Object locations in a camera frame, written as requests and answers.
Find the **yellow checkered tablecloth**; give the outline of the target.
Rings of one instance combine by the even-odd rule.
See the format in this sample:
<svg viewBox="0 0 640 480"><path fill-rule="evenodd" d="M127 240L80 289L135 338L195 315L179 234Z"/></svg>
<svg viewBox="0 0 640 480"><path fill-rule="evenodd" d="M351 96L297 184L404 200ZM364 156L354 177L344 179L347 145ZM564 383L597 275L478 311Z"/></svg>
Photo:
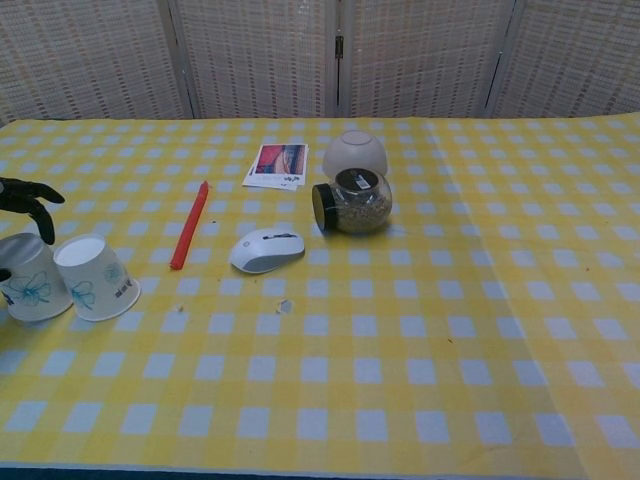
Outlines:
<svg viewBox="0 0 640 480"><path fill-rule="evenodd" d="M423 127L464 469L640 480L640 113Z"/></svg>
<svg viewBox="0 0 640 480"><path fill-rule="evenodd" d="M60 240L104 236L140 282L125 314L38 325L0 302L0 478L29 466L265 473L472 474L449 438L442 374L457 319L434 307L424 224L429 120L359 120L390 155L394 207L372 237L325 236L310 191L246 188L263 143L310 147L307 180L347 121L22 121L0 129L0 175L62 191ZM169 262L199 186L185 264ZM304 255L262 274L229 261L263 228ZM294 302L287 315L279 301ZM184 311L173 311L182 304Z"/></svg>

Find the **glass jar with black lid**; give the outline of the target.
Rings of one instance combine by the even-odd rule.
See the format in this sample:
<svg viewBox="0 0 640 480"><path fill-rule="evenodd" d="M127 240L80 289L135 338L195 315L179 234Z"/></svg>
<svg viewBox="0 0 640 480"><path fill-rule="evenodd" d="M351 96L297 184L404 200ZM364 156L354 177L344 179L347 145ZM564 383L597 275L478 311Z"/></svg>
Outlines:
<svg viewBox="0 0 640 480"><path fill-rule="evenodd" d="M392 210L386 178L364 168L342 170L332 183L314 185L311 198L316 223L324 232L374 232L387 222Z"/></svg>

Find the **photo card with red picture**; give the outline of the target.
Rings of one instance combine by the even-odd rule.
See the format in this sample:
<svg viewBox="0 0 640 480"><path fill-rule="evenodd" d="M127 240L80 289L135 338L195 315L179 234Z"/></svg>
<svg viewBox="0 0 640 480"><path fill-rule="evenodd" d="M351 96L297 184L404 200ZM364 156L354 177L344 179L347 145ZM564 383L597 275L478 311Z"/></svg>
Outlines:
<svg viewBox="0 0 640 480"><path fill-rule="evenodd" d="M253 173L302 176L306 172L307 154L305 144L264 144L259 149Z"/></svg>

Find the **white paper cup blue flower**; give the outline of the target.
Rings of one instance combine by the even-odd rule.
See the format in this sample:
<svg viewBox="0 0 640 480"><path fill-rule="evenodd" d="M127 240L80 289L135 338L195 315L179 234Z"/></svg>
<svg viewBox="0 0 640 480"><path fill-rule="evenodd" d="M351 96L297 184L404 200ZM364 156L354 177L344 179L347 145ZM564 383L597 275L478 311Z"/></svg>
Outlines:
<svg viewBox="0 0 640 480"><path fill-rule="evenodd" d="M141 295L139 282L100 235L80 235L66 241L55 250L53 259L76 314L86 321L117 317Z"/></svg>
<svg viewBox="0 0 640 480"><path fill-rule="evenodd" d="M9 314L22 322L48 320L72 305L71 295L53 260L53 251L37 235L19 233L0 240L0 290Z"/></svg>

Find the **woven folding screen panel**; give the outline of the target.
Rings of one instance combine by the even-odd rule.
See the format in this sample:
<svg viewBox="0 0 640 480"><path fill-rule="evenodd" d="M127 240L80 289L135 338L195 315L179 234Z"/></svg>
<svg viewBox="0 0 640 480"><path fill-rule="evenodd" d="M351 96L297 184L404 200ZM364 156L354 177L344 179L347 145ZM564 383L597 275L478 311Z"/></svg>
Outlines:
<svg viewBox="0 0 640 480"><path fill-rule="evenodd" d="M341 0L158 0L193 118L338 114Z"/></svg>
<svg viewBox="0 0 640 480"><path fill-rule="evenodd" d="M175 0L0 0L0 126L191 119Z"/></svg>
<svg viewBox="0 0 640 480"><path fill-rule="evenodd" d="M490 113L516 0L341 0L339 117Z"/></svg>
<svg viewBox="0 0 640 480"><path fill-rule="evenodd" d="M640 0L516 0L492 116L640 111Z"/></svg>

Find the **red stick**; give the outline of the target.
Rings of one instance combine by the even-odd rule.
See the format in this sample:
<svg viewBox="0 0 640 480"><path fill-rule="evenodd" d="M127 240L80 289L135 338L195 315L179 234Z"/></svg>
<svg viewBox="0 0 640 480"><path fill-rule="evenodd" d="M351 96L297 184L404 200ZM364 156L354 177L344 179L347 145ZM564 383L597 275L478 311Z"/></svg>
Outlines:
<svg viewBox="0 0 640 480"><path fill-rule="evenodd" d="M198 225L202 210L206 204L209 192L209 183L203 181L191 206L189 214L184 222L179 239L175 246L172 258L169 262L171 270L181 270L185 264L191 241Z"/></svg>

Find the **beige upturned bowl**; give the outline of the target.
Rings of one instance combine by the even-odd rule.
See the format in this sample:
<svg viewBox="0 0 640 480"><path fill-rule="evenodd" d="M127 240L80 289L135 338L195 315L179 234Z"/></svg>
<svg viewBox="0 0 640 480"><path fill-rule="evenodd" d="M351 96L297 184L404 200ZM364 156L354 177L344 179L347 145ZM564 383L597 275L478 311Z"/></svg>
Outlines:
<svg viewBox="0 0 640 480"><path fill-rule="evenodd" d="M360 130L345 131L327 147L322 163L323 173L330 179L347 168L364 168L382 175L388 173L387 153L374 135Z"/></svg>

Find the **white computer mouse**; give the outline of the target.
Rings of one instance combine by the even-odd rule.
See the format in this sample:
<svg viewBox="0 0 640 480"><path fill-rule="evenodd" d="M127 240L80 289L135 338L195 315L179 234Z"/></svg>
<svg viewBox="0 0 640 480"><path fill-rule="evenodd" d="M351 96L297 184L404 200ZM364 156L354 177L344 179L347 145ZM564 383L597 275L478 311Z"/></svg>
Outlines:
<svg viewBox="0 0 640 480"><path fill-rule="evenodd" d="M263 228L244 235L232 248L229 261L249 274L267 273L304 255L303 238L290 229Z"/></svg>

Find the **black and silver left hand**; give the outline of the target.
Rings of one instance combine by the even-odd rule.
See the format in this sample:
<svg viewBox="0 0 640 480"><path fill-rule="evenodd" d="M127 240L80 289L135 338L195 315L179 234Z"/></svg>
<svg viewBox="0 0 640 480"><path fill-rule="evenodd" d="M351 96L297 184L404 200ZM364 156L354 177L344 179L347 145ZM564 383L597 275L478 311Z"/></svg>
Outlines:
<svg viewBox="0 0 640 480"><path fill-rule="evenodd" d="M28 214L37 225L42 240L53 245L56 239L53 219L40 199L58 205L65 202L65 198L49 185L0 177L0 210Z"/></svg>

